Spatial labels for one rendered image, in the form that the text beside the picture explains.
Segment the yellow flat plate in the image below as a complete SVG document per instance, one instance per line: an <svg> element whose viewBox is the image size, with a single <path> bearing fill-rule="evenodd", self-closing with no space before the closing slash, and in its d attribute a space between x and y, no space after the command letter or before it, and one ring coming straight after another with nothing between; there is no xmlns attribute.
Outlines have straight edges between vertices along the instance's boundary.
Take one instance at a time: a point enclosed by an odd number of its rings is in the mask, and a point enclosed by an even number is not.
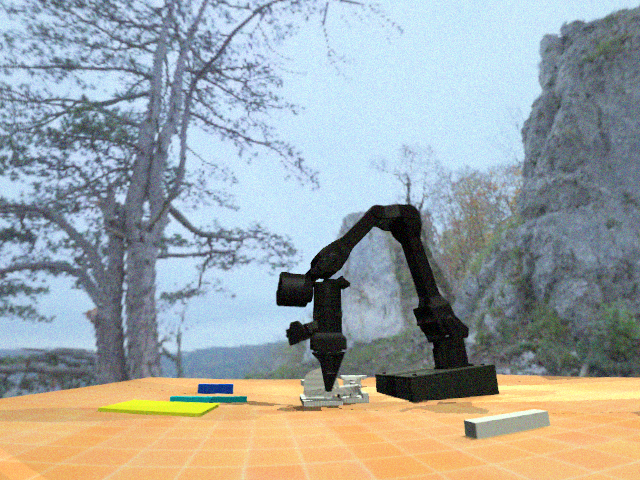
<svg viewBox="0 0 640 480"><path fill-rule="evenodd" d="M184 417L202 417L213 409L217 409L219 403L199 402L165 402L150 400L131 400L98 408L98 412L116 412L141 415L168 415Z"/></svg>

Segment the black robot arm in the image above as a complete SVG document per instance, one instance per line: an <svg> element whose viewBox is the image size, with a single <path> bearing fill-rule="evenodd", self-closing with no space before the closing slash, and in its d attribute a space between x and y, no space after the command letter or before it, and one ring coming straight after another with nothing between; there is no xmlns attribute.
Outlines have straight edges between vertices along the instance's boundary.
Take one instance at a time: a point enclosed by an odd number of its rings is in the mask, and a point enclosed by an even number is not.
<svg viewBox="0 0 640 480"><path fill-rule="evenodd" d="M473 366L473 363L468 363L464 345L469 328L455 316L449 302L439 294L422 245L419 210L411 204L371 206L341 238L319 251L306 274L281 272L276 305L306 308L313 299L313 309L341 308L341 289L351 284L343 276L329 278L343 267L352 249L373 227L390 231L403 248L419 298L418 308L413 309L413 313L417 326L425 333L429 343L433 343L434 369ZM324 280L315 282L318 279ZM290 346L308 340L319 333L318 319L314 315L312 322L303 325L298 320L290 322L285 332Z"/></svg>

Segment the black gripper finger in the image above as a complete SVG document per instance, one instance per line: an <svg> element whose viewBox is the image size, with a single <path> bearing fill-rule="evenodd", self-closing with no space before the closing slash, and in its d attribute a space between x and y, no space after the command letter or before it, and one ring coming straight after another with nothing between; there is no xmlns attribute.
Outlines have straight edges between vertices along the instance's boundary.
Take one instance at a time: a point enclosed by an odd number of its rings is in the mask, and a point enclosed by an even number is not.
<svg viewBox="0 0 640 480"><path fill-rule="evenodd" d="M331 392L345 352L311 352L320 361L325 390Z"/></svg>

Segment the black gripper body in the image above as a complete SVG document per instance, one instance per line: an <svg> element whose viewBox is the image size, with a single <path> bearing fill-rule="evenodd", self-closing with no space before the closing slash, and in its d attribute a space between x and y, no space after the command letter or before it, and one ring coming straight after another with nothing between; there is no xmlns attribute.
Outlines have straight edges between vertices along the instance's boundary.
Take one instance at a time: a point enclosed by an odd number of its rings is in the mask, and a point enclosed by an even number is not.
<svg viewBox="0 0 640 480"><path fill-rule="evenodd" d="M319 333L310 338L313 352L341 352L347 349L347 338L342 333L342 308L317 307L313 316L318 319Z"/></svg>

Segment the teal flat bar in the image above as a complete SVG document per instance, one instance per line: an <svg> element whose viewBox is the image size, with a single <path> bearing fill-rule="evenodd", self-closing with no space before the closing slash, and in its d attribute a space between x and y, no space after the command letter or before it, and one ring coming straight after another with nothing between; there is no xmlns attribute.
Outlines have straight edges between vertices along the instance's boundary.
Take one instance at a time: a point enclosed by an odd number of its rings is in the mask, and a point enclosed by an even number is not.
<svg viewBox="0 0 640 480"><path fill-rule="evenodd" d="M210 402L218 402L218 403L229 403L229 402L242 402L247 403L247 396L171 396L169 402L199 402L199 403L210 403Z"/></svg>

